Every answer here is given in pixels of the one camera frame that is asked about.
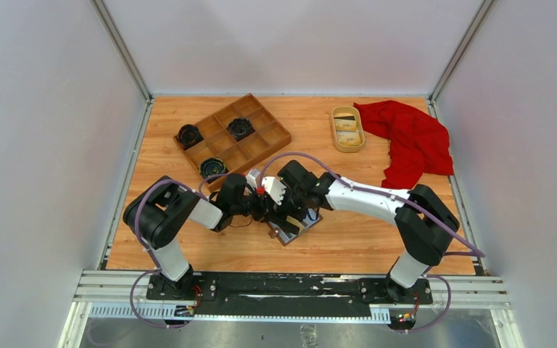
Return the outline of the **gold credit card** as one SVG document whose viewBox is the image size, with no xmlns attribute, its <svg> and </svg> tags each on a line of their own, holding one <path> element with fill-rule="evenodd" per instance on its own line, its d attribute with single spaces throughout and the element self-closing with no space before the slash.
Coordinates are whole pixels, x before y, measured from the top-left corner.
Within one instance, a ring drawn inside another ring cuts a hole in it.
<svg viewBox="0 0 557 348">
<path fill-rule="evenodd" d="M 292 216 L 287 216 L 287 217 L 286 217 L 286 221 L 287 221 L 289 224 L 291 224 L 291 225 L 294 226 L 294 227 L 293 227 L 294 233 L 299 233 L 299 232 L 303 231 L 303 230 L 305 229 L 305 227 L 306 227 L 306 225 L 305 225 L 302 221 L 297 220 L 297 219 L 295 219 L 295 218 L 292 217 Z"/>
</svg>

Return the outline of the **brown leather card holder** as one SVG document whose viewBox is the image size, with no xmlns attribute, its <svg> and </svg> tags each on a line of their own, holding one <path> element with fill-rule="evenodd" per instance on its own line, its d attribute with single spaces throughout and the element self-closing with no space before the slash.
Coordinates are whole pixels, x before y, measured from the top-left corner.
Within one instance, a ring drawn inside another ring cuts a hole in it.
<svg viewBox="0 0 557 348">
<path fill-rule="evenodd" d="M 290 228 L 288 231 L 285 231 L 280 225 L 273 222 L 267 222 L 266 225 L 269 228 L 269 236 L 273 239 L 277 239 L 281 245 L 285 247 L 292 243 L 295 239 L 301 237 L 305 232 L 309 231 L 322 220 L 323 218 L 318 210 L 308 209 L 302 219 L 298 220 L 295 217 L 287 217 L 286 221 L 288 224 L 295 227 L 295 230 Z"/>
</svg>

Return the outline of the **beige oval tray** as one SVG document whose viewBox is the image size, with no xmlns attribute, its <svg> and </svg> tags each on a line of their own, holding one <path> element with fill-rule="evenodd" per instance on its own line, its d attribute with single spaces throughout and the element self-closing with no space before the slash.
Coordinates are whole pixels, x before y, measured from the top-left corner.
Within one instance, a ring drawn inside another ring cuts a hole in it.
<svg viewBox="0 0 557 348">
<path fill-rule="evenodd" d="M 366 143 L 359 111 L 353 106 L 335 107 L 329 118 L 335 148 L 344 153 L 359 152 Z"/>
</svg>

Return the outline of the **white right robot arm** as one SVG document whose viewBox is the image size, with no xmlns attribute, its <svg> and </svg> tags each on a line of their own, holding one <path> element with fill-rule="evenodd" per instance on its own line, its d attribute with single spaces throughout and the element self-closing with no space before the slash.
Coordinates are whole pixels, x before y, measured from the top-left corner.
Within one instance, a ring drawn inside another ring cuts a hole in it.
<svg viewBox="0 0 557 348">
<path fill-rule="evenodd" d="M 403 253 L 381 285 L 381 295 L 404 302 L 414 285 L 442 261 L 460 227 L 457 217 L 428 186 L 412 189 L 379 188 L 326 171 L 321 177 L 291 160 L 277 176 L 260 180 L 265 193 L 283 215 L 305 215 L 308 210 L 356 212 L 397 228 Z"/>
</svg>

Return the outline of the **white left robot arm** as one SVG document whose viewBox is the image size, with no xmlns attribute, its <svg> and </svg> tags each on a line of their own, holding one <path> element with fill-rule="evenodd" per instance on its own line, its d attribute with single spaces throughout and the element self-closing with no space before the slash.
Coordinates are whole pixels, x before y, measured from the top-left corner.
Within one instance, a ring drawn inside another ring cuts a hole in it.
<svg viewBox="0 0 557 348">
<path fill-rule="evenodd" d="M 194 270 L 177 239 L 184 223 L 190 220 L 221 232 L 237 215 L 263 221 L 275 207 L 263 187 L 254 187 L 240 174 L 228 174 L 209 197 L 164 175 L 126 207 L 123 222 L 157 269 L 151 284 L 175 299 L 185 299 L 194 288 Z"/>
</svg>

